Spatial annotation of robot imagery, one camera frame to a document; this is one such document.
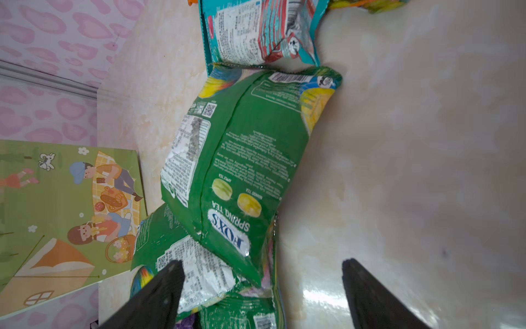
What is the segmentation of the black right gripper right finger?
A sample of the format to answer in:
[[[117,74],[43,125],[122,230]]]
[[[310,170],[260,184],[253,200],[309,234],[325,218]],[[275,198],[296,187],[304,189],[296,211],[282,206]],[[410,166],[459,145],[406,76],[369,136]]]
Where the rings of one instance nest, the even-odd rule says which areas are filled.
[[[342,283],[355,328],[427,328],[356,259],[342,263]]]

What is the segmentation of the purple candy packet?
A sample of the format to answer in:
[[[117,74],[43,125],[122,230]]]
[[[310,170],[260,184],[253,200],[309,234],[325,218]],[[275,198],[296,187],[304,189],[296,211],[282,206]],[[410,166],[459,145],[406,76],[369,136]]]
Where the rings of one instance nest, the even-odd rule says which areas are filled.
[[[179,322],[175,324],[175,327],[174,327],[174,329],[200,329],[200,328],[201,328],[201,325],[200,325],[199,315],[197,313],[180,320]]]

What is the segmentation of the green Fox's candy packet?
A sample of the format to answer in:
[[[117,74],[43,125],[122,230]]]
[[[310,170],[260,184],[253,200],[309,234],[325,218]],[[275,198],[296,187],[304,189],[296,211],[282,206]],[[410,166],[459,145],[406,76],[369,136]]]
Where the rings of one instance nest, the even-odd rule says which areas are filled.
[[[262,284],[275,214],[341,83],[329,67],[217,64],[182,119],[160,172],[162,199],[253,286]]]

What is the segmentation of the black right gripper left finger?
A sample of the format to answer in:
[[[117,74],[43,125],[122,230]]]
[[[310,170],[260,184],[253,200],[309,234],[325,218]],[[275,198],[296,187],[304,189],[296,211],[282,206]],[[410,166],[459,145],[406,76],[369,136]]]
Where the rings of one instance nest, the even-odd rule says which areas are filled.
[[[99,327],[106,329],[174,328],[184,281],[182,261],[171,261]]]

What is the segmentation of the white paper bag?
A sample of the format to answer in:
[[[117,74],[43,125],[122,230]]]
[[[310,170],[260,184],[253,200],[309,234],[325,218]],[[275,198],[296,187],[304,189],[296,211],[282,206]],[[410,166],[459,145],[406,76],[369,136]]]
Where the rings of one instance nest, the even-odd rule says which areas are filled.
[[[135,151],[1,141],[1,315],[127,271],[145,217]]]

